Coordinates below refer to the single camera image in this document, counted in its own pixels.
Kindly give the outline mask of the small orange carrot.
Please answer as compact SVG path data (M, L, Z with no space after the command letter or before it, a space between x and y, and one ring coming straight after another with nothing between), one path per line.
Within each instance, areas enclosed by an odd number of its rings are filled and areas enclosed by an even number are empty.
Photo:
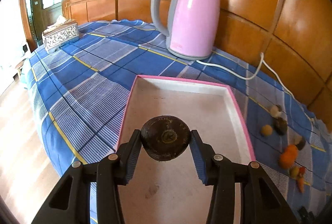
M297 177L297 188L299 190L300 193L304 193L304 177L303 176L298 176Z

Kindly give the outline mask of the dark brown round fruit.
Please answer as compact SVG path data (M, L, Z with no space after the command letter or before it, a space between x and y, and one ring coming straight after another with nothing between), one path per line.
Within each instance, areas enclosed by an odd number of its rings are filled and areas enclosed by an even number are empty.
M158 116L147 121L141 129L141 143L146 153L159 162L180 156L191 141L191 131L175 116Z

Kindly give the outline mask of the tan small round fruit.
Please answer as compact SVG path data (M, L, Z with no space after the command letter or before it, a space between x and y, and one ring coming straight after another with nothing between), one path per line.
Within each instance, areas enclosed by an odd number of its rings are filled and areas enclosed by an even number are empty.
M299 167L294 166L294 167L290 168L289 175L292 179L297 179L298 175L299 175Z

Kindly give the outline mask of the small red tomato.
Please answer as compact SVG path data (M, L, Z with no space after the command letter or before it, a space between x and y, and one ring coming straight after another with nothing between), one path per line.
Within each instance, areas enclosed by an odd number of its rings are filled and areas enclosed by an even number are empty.
M306 172L306 168L305 168L305 167L300 167L300 168L299 168L299 173L300 173L301 175L304 175L305 172Z

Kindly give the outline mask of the right gripper seen afar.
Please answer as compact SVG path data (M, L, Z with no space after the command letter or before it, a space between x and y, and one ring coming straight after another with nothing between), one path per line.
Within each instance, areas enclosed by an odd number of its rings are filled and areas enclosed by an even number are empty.
M298 213L300 215L300 223L301 224L313 224L315 220L315 216L312 212L308 212L305 207L300 207L298 209Z

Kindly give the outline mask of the large orange mandarin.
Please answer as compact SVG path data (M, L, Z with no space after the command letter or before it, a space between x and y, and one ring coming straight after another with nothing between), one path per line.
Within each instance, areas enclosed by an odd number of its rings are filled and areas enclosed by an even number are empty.
M288 145L279 157L278 164L280 168L284 170L290 169L294 164L297 156L298 156L297 146L294 144Z

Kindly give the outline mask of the dark cut fruit piece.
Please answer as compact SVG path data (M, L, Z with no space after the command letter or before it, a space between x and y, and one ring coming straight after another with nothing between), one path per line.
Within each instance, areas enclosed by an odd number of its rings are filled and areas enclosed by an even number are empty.
M301 151L306 145L305 138L303 136L300 136L300 135L296 136L294 138L294 145L297 147L297 149L299 151Z

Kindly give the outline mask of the dark brown ridged fruit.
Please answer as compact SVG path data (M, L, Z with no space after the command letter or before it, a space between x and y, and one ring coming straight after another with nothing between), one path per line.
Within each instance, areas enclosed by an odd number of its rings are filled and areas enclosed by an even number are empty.
M282 117L277 117L273 119L273 128L280 136L283 136L287 133L288 123Z

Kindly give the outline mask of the pink rimmed white tray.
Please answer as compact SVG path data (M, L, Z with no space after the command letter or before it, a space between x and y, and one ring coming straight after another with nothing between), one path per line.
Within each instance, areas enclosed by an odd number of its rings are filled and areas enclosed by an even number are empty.
M119 188L126 223L206 223L213 188L198 178L189 146L202 141L230 161L255 159L247 127L227 85L180 78L138 76L127 102L120 143L134 130L144 147L133 178Z

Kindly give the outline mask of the blue plaid tablecloth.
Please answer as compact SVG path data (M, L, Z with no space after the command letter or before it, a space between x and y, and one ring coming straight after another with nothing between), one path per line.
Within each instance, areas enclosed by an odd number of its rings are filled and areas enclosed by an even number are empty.
M79 26L80 37L48 54L38 47L23 68L33 100L38 134L59 175L73 161L93 163L115 150L125 105L137 75L180 77L227 84L247 124L254 154L291 209L318 215L331 203L331 136L325 124L273 78L215 49L204 64L167 52L155 27L135 20L95 21ZM277 134L270 108L282 107L287 133ZM260 129L271 125L264 137ZM303 136L305 147L292 165L305 167L304 193L278 160Z

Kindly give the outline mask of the ornate silver tissue box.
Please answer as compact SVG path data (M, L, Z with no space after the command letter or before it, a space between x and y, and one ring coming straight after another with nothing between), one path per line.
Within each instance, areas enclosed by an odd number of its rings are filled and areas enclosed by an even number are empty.
M75 19L66 20L63 16L59 16L54 24L48 26L42 32L44 49L48 54L52 54L64 44L75 42L78 39L77 21Z

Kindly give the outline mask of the pink electric kettle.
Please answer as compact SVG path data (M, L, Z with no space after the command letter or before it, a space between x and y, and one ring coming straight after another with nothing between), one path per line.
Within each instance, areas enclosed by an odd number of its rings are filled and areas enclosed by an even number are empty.
M153 24L166 37L167 50L191 61L212 53L220 17L220 0L171 0L167 26L160 19L161 0L151 0Z

